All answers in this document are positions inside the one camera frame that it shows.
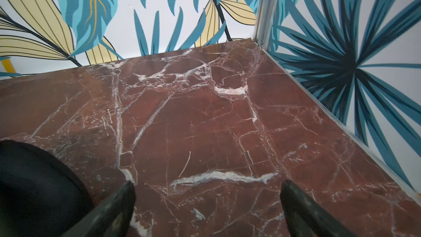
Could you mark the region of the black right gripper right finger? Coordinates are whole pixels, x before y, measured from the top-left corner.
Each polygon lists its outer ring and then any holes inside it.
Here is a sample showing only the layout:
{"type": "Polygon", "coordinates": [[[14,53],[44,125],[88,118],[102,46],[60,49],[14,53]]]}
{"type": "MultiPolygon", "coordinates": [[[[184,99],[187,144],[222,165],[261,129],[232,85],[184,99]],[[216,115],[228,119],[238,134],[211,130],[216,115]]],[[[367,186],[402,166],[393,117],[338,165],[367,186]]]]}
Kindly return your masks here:
{"type": "Polygon", "coordinates": [[[283,182],[280,200],[288,232],[292,237],[353,237],[355,235],[291,180],[283,182]]]}

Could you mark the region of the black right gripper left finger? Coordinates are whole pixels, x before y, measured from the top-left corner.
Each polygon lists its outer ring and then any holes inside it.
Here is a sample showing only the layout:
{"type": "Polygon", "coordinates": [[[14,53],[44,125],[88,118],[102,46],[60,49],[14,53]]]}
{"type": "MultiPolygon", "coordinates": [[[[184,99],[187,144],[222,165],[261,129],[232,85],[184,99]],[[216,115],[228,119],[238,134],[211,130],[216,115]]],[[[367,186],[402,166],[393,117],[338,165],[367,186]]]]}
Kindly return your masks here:
{"type": "Polygon", "coordinates": [[[127,181],[63,236],[125,237],[133,216],[135,203],[134,184],[127,181]]]}

